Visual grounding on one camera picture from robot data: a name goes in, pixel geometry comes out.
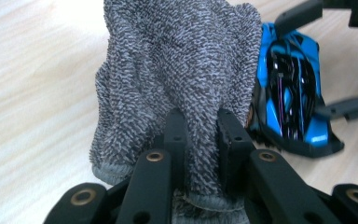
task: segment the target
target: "light wood surface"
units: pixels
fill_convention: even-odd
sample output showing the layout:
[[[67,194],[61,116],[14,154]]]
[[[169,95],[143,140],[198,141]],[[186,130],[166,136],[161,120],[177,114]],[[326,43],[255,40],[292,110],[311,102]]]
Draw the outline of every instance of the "light wood surface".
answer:
[[[251,1],[263,21],[299,2]],[[348,28],[349,17],[325,11],[301,29],[320,43],[327,103],[358,95],[358,29]],[[42,223],[68,189],[102,183],[89,149],[98,120],[94,78],[107,38],[102,0],[0,0],[0,223]],[[333,129],[346,143],[336,156],[284,153],[327,193],[337,183],[358,184],[358,120],[334,121]]]

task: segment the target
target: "gray knitted glove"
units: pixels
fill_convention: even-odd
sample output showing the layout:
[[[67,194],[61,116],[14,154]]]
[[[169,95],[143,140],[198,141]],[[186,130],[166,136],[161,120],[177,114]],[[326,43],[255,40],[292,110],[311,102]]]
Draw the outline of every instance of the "gray knitted glove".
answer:
[[[188,192],[175,193],[173,222],[247,222],[243,199],[220,188],[214,138],[219,108],[246,121],[261,38],[258,12],[224,0],[105,0],[104,14],[110,39],[96,76],[93,173],[112,185],[130,176],[178,107],[192,148]]]

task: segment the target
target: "knit fabric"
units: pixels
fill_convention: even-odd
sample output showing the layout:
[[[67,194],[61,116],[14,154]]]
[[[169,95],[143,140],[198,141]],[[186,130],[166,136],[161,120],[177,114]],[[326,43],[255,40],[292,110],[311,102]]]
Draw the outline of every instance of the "knit fabric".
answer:
[[[246,222],[243,200],[220,188],[215,134],[219,108],[246,121],[262,32],[256,9],[224,0],[105,0],[104,15],[110,38],[96,75],[93,173],[112,185],[130,176],[138,156],[162,134],[168,112],[178,107],[192,147],[188,192],[174,200],[188,204],[174,206],[173,220],[191,223],[187,218],[202,214],[211,221],[205,223]],[[235,213],[241,222],[218,213]]]

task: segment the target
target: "wooden table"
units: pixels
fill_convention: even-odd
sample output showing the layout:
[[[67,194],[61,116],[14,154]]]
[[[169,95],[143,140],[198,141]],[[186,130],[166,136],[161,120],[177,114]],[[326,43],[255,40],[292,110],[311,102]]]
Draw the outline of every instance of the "wooden table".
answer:
[[[251,1],[263,21],[299,2]],[[358,95],[358,29],[348,28],[349,17],[325,11],[301,29],[320,43],[327,103]],[[0,0],[0,223],[41,223],[69,188],[102,183],[89,150],[98,119],[94,78],[107,38],[102,0]],[[358,120],[332,125],[344,152],[320,160],[284,153],[327,193],[337,183],[358,184]]]

